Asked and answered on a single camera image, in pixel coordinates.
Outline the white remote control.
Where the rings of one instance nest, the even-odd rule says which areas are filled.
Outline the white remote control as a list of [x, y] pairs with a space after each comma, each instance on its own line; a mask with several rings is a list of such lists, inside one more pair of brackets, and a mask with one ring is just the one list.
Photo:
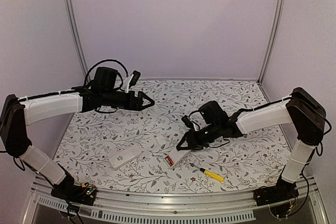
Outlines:
[[169, 156], [173, 161], [174, 161], [174, 165], [173, 166], [169, 166], [164, 158], [164, 161], [166, 162], [166, 164], [168, 165], [169, 168], [174, 168], [187, 154], [189, 154], [190, 151], [177, 151], [176, 147], [174, 147], [166, 156]]

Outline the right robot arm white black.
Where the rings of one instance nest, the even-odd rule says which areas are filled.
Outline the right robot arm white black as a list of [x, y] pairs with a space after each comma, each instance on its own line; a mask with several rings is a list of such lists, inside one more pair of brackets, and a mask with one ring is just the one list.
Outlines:
[[197, 112], [207, 126], [195, 130], [193, 122], [184, 116], [182, 120], [189, 130], [177, 144], [177, 151], [202, 150], [219, 137], [238, 138], [275, 125], [294, 125], [298, 141], [278, 179], [280, 183], [271, 190], [271, 196], [276, 201], [282, 201], [291, 194], [291, 184], [296, 182], [315, 147], [327, 134], [324, 129], [328, 124], [325, 109], [301, 87], [278, 101], [254, 109], [239, 109], [232, 115], [227, 115], [216, 101], [205, 103]]

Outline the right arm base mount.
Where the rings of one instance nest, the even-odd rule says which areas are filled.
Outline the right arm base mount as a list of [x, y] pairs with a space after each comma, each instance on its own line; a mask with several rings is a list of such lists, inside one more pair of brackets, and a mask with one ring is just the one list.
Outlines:
[[299, 196], [296, 186], [262, 186], [253, 191], [253, 199], [257, 206], [269, 205], [284, 200], [294, 199]]

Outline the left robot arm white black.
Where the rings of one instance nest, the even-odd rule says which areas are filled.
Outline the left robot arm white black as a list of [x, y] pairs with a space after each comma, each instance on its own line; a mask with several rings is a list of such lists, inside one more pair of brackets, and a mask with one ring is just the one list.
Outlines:
[[35, 172], [45, 176], [52, 184], [58, 185], [58, 192], [67, 200], [78, 195], [78, 188], [70, 181], [72, 176], [51, 158], [35, 147], [28, 138], [26, 127], [36, 122], [59, 115], [100, 112], [103, 106], [113, 109], [142, 111], [154, 106], [155, 102], [144, 92], [134, 92], [140, 73], [127, 74], [116, 87], [120, 73], [109, 67], [98, 67], [93, 80], [82, 86], [33, 97], [18, 98], [11, 94], [6, 97], [1, 113], [1, 140], [4, 152], [20, 159]]

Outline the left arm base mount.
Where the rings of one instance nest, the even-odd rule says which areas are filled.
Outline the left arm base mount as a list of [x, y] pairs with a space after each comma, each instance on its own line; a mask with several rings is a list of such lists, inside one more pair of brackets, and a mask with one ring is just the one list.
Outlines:
[[81, 185], [76, 185], [72, 182], [54, 184], [51, 191], [53, 197], [88, 206], [93, 205], [96, 194], [97, 187], [89, 183]]

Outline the red gold battery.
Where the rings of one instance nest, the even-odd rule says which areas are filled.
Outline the red gold battery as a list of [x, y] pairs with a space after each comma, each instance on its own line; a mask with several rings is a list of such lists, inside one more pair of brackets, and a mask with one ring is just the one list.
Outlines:
[[170, 167], [173, 166], [173, 162], [171, 161], [171, 159], [168, 156], [165, 158], [165, 160]]

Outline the white battery cover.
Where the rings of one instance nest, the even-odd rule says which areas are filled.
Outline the white battery cover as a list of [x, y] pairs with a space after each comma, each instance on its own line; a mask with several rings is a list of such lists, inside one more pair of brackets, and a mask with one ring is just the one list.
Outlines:
[[164, 136], [157, 136], [155, 138], [155, 142], [159, 148], [165, 148], [166, 139], [164, 138]]

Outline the gold black battery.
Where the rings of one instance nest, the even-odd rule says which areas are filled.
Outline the gold black battery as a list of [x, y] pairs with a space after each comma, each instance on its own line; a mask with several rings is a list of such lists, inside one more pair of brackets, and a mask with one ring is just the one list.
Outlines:
[[170, 166], [174, 165], [174, 161], [169, 156], [167, 156], [166, 159], [167, 159]]

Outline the yellow handled screwdriver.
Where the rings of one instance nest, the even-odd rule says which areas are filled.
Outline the yellow handled screwdriver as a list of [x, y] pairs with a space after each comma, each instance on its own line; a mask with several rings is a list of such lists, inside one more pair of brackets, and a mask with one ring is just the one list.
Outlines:
[[204, 169], [204, 168], [201, 168], [201, 167], [198, 167], [196, 165], [193, 165], [193, 167], [197, 168], [200, 172], [202, 172], [203, 174], [205, 174], [206, 176], [218, 181], [218, 182], [223, 182], [224, 181], [224, 177], [218, 175], [218, 174], [215, 174], [213, 172], [210, 172], [209, 170], [207, 169]]

